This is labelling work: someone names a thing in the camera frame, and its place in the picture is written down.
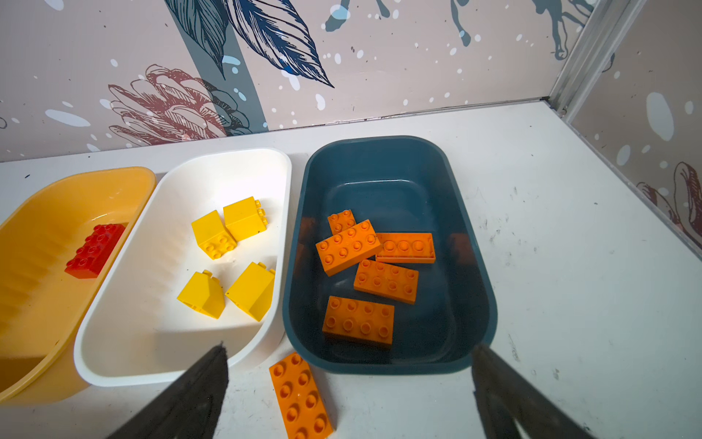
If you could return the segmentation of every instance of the yellow lego brick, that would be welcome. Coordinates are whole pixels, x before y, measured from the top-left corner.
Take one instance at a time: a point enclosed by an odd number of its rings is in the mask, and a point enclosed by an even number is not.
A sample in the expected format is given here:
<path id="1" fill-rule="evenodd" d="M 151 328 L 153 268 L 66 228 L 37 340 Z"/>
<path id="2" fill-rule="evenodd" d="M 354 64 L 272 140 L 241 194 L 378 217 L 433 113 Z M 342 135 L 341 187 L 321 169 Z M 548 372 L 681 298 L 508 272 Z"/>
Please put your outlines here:
<path id="1" fill-rule="evenodd" d="M 224 289 L 212 273 L 195 273 L 178 295 L 178 300 L 198 313 L 218 319 L 224 311 Z"/>
<path id="2" fill-rule="evenodd" d="M 217 211 L 212 211 L 192 222 L 197 246 L 212 259 L 219 259 L 224 253 L 234 250 L 237 242 L 222 224 Z"/>
<path id="3" fill-rule="evenodd" d="M 252 262 L 227 290 L 226 296 L 242 311 L 260 322 L 273 300 L 274 279 L 275 270 L 266 270 L 263 262 Z"/>
<path id="4" fill-rule="evenodd" d="M 224 224 L 237 241 L 265 232 L 268 220 L 261 203 L 249 197 L 224 208 Z"/>

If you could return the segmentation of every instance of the white table surface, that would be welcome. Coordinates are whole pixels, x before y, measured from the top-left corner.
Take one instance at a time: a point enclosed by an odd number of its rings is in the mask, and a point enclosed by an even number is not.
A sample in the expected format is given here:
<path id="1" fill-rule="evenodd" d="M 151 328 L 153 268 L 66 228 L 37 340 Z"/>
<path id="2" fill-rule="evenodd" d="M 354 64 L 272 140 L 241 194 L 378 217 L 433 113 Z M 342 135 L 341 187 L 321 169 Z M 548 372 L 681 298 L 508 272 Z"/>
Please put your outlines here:
<path id="1" fill-rule="evenodd" d="M 702 437 L 702 263 L 544 103 L 2 163 L 0 220 L 75 173 L 163 173 L 198 155 L 274 147 L 293 162 L 291 230 L 315 150 L 390 135 L 425 138 L 448 156 L 495 291 L 491 347 L 502 358 L 598 438 Z M 261 366 L 230 376 L 216 437 L 286 437 L 267 368 L 291 350 L 284 338 Z M 484 437 L 469 369 L 314 376 L 335 438 Z M 53 405 L 3 407 L 0 435 L 105 437 L 165 387 L 90 387 Z"/>

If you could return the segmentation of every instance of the pink flower illustration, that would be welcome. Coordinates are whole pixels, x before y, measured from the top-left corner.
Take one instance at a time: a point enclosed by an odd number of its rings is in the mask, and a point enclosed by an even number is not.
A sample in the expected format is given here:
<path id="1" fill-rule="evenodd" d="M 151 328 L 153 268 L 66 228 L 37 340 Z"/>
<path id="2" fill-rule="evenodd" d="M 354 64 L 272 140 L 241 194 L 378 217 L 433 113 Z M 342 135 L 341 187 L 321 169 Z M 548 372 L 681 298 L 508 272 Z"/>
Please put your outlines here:
<path id="1" fill-rule="evenodd" d="M 128 91 L 110 85 L 117 100 L 112 109 L 124 126 L 113 133 L 136 145 L 202 140 L 250 134 L 249 120 L 228 93 L 182 70 L 151 65 L 145 79 L 132 81 Z"/>
<path id="2" fill-rule="evenodd" d="M 685 235 L 702 248 L 702 190 L 697 171 L 685 162 L 675 167 L 673 203 L 646 183 L 636 185 Z"/>

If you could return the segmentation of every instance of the plastic bin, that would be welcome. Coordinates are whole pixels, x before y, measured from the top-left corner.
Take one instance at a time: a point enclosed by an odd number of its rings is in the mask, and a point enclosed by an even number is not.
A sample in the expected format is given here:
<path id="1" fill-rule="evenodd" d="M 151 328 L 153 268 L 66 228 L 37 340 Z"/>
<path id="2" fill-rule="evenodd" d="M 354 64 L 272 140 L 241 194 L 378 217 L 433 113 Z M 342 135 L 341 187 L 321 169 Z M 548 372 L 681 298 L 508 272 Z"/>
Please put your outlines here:
<path id="1" fill-rule="evenodd" d="M 331 236 L 327 216 L 344 209 L 357 222 L 369 219 L 376 232 L 433 234 L 435 263 L 398 264 L 419 271 L 414 305 L 355 291 L 357 266 L 324 273 L 314 244 Z M 446 156 L 426 140 L 344 140 L 317 151 L 305 169 L 292 242 L 285 329 L 315 366 L 353 374 L 455 372 L 494 336 L 496 302 L 461 193 Z M 329 296 L 394 305 L 392 348 L 326 339 Z"/>
<path id="2" fill-rule="evenodd" d="M 0 226 L 0 402 L 35 405 L 87 387 L 78 325 L 156 186 L 146 168 L 81 173 L 32 195 Z M 126 229 L 95 279 L 64 272 L 97 224 Z"/>
<path id="3" fill-rule="evenodd" d="M 78 331 L 74 359 L 98 386 L 172 381 L 212 346 L 224 343 L 234 371 L 258 365 L 283 336 L 280 298 L 291 163 L 280 151 L 243 150 L 198 157 L 168 172 L 105 279 Z M 254 196 L 268 229 L 212 260 L 190 223 Z M 194 272 L 209 270 L 226 291 L 251 262 L 276 270 L 261 322 L 229 299 L 218 320 L 177 300 Z"/>

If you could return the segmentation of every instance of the yellow bin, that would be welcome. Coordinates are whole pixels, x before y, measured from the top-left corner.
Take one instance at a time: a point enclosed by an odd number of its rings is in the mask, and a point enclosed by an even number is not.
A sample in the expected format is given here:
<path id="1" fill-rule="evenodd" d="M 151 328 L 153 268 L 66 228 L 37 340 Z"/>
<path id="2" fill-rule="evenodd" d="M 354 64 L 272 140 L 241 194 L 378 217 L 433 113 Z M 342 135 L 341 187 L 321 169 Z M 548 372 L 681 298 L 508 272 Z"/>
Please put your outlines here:
<path id="1" fill-rule="evenodd" d="M 0 226 L 0 404 L 55 402 L 88 386 L 73 364 L 76 332 L 155 186 L 146 168 L 81 173 Z M 65 273 L 93 227 L 110 223 L 126 229 L 99 276 Z"/>

